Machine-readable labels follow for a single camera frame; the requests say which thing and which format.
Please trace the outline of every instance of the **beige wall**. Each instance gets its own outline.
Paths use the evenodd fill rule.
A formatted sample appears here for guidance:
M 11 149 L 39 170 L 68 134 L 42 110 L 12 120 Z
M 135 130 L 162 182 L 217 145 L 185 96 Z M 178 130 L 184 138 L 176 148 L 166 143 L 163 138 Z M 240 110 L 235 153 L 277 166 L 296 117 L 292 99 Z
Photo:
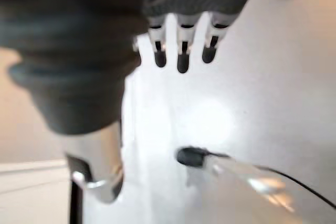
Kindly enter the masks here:
M 7 68 L 18 60 L 0 49 L 0 163 L 61 158 L 57 136 L 51 134 L 26 91 L 14 85 Z

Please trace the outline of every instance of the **black rubber fingertip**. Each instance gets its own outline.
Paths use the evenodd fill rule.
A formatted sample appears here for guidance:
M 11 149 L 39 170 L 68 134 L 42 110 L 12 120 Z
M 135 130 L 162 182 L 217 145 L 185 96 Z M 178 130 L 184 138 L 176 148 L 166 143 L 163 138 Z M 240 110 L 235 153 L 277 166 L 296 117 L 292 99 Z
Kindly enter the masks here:
M 180 73 L 186 73 L 189 69 L 189 55 L 186 53 L 182 53 L 178 55 L 177 59 L 177 69 Z
M 167 57 L 165 51 L 158 51 L 154 53 L 155 63 L 159 68 L 163 68 L 167 64 Z
M 216 48 L 214 47 L 204 47 L 203 48 L 203 54 L 202 54 L 202 59 L 204 63 L 209 64 L 215 59 L 216 55 Z

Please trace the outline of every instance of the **black fabric sleeve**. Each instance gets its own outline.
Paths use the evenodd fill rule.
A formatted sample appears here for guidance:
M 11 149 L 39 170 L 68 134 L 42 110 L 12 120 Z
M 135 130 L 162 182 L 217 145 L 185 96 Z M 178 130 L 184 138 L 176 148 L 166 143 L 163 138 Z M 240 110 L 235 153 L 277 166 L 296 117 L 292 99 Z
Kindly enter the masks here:
M 0 0 L 0 46 L 22 61 L 10 68 L 49 127 L 96 131 L 120 119 L 124 79 L 139 64 L 143 0 Z

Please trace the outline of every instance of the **white surface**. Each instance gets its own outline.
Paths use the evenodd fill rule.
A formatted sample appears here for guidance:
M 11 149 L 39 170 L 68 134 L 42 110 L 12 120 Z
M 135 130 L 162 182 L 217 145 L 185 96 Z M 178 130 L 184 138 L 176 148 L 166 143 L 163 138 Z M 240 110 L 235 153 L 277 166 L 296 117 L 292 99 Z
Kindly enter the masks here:
M 66 224 L 69 176 L 63 161 L 1 165 L 0 222 Z

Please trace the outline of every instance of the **robotic hand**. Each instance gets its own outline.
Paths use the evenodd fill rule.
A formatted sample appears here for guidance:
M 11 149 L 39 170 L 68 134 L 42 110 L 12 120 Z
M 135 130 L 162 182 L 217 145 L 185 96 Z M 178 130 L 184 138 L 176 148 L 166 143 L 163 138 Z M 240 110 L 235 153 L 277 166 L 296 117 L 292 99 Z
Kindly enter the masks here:
M 177 16 L 179 72 L 189 66 L 195 25 L 211 13 L 203 60 L 214 59 L 247 0 L 0 0 L 0 46 L 22 62 L 9 73 L 28 89 L 48 126 L 65 135 L 71 178 L 103 202 L 122 181 L 120 119 L 124 79 L 141 59 L 134 37 L 148 30 L 166 64 L 165 16 Z

